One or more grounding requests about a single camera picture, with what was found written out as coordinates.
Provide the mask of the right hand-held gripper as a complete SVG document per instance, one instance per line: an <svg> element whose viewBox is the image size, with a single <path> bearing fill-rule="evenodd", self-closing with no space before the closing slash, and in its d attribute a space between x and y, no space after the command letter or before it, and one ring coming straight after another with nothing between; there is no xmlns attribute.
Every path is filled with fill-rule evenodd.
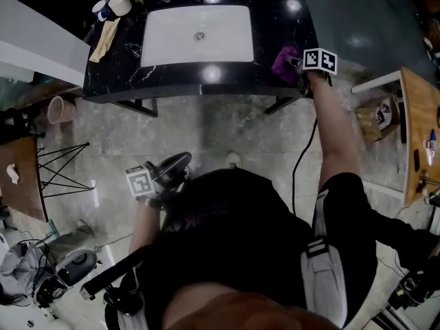
<svg viewBox="0 0 440 330"><path fill-rule="evenodd" d="M298 90L306 98L313 97L307 72L322 72L330 87L333 86L331 77L338 73L338 56L319 47L305 49L302 58L287 56L287 62L298 64L295 68L295 72L299 75Z"/></svg>

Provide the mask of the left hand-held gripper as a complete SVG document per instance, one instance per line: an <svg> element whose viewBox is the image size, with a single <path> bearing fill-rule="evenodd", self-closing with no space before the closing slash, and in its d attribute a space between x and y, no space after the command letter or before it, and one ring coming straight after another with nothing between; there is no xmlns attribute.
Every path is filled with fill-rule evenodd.
<svg viewBox="0 0 440 330"><path fill-rule="evenodd" d="M131 195L156 197L169 189L169 184L181 184L188 174L190 153L172 155L155 166L151 162L125 170Z"/></svg>

